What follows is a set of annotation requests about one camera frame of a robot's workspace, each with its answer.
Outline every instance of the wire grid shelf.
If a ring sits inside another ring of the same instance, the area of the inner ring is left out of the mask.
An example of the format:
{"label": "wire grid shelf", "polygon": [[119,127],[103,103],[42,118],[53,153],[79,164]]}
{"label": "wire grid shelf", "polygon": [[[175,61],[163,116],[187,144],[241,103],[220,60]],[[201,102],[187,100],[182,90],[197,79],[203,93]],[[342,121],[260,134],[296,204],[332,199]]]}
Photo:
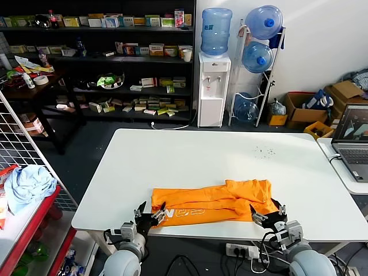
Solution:
{"label": "wire grid shelf", "polygon": [[76,211],[78,204],[47,162],[45,156],[34,143],[0,91],[0,169],[15,164],[20,167],[26,167],[30,164],[44,166],[62,188],[55,200],[55,204],[61,210]]}

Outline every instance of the paper cup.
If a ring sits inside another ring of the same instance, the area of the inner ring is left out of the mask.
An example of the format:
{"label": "paper cup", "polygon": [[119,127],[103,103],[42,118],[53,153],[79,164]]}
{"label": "paper cup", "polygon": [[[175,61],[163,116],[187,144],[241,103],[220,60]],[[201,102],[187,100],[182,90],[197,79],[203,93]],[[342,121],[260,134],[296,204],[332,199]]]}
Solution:
{"label": "paper cup", "polygon": [[189,50],[189,49],[183,50],[183,56],[184,56],[184,61],[185,62],[190,62],[191,50]]}

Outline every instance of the light blue cloth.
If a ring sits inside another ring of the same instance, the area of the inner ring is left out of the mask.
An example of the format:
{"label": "light blue cloth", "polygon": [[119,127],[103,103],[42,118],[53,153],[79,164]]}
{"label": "light blue cloth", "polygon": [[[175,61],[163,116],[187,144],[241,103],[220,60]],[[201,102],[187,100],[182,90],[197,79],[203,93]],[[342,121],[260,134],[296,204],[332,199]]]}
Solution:
{"label": "light blue cloth", "polygon": [[4,184],[9,209],[16,214],[28,204],[52,195],[56,183],[56,179],[43,166],[15,168]]}

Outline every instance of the orange shirt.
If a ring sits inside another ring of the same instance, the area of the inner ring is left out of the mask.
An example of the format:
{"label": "orange shirt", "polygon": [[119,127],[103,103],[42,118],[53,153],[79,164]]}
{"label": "orange shirt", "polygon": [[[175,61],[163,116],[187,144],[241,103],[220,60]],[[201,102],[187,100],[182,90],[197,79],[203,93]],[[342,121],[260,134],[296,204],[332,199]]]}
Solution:
{"label": "orange shirt", "polygon": [[271,183],[256,179],[226,180],[225,185],[202,189],[154,189],[152,212],[164,202],[166,219],[160,226],[252,221],[250,204],[261,214],[278,210],[271,200]]}

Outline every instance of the cardboard lid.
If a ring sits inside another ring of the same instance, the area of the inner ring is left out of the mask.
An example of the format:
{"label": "cardboard lid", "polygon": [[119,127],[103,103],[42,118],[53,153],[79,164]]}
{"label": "cardboard lid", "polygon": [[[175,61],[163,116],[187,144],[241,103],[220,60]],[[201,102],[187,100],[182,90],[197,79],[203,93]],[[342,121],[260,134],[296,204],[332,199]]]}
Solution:
{"label": "cardboard lid", "polygon": [[355,84],[353,84],[349,80],[336,83],[332,87],[347,99],[350,99],[355,96],[360,96],[364,93],[363,90],[358,88]]}

